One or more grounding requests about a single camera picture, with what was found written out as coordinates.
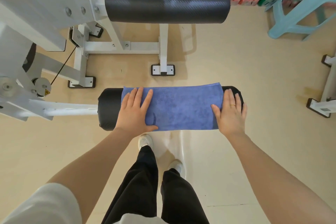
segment black foam roller pad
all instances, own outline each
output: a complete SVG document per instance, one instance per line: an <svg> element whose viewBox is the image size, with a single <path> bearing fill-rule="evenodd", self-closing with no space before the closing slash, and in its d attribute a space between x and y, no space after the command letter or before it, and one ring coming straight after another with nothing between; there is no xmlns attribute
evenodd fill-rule
<svg viewBox="0 0 336 224"><path fill-rule="evenodd" d="M233 86L222 86L223 92L232 89L233 94L238 93L243 106L243 97L241 92ZM121 94L123 88L105 89L98 98L98 119L99 125L106 131L112 131L117 123L119 110L121 107Z"/></svg>

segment blue towel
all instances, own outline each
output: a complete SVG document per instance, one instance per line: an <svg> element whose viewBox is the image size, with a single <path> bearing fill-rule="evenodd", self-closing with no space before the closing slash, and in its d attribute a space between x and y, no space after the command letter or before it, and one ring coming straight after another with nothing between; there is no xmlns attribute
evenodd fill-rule
<svg viewBox="0 0 336 224"><path fill-rule="evenodd" d="M220 83L144 88L141 104L150 89L153 89L153 97L145 123L158 126L157 131L218 129L211 104L222 108L223 90ZM124 87L121 100L132 90Z"/></svg>

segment shoe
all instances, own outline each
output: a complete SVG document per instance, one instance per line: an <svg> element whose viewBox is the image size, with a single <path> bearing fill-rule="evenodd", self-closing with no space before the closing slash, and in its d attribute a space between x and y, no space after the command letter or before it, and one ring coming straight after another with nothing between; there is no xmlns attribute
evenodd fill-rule
<svg viewBox="0 0 336 224"><path fill-rule="evenodd" d="M139 150L146 145L148 145L150 148L153 149L153 139L151 138L150 135L143 134L139 137L139 140L138 140Z"/></svg>
<svg viewBox="0 0 336 224"><path fill-rule="evenodd" d="M171 168L174 168L176 171L178 171L183 179L186 178L186 171L181 161L175 159L173 162L170 163L168 170L170 170Z"/></svg>

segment beige floor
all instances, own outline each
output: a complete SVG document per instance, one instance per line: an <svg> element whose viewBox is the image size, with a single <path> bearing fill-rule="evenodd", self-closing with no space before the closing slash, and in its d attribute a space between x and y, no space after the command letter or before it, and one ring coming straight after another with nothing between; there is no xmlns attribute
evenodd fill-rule
<svg viewBox="0 0 336 224"><path fill-rule="evenodd" d="M333 20L307 42L273 40L262 8L236 6L223 24L170 25L168 56L175 77L150 76L155 55L91 55L87 74L97 77L96 88L70 90L58 78L46 100L96 104L108 87L236 86L249 106L247 134L336 209L336 115L325 119L305 107L309 97L321 96L329 68L320 61L334 53L335 28ZM158 26L128 24L124 32L130 40L156 41ZM65 61L72 48L69 44L66 53L49 55ZM108 133L99 128L97 116L55 117L52 122L0 116L0 122L0 219ZM235 152L218 131L156 132L152 137L160 174L173 155L181 158L211 223L268 223ZM134 139L88 223L101 222L137 152ZM160 195L157 207L160 215Z"/></svg>

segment left hand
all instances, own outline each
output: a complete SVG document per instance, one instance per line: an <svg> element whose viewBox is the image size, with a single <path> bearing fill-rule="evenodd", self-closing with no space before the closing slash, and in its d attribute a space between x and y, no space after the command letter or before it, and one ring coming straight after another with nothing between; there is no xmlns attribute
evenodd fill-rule
<svg viewBox="0 0 336 224"><path fill-rule="evenodd" d="M131 93L126 94L121 103L117 124L115 125L115 129L123 130L132 138L158 129L155 125L147 126L145 124L145 116L152 100L153 90L149 90L140 107L143 91L144 88L142 87L139 89L134 88Z"/></svg>

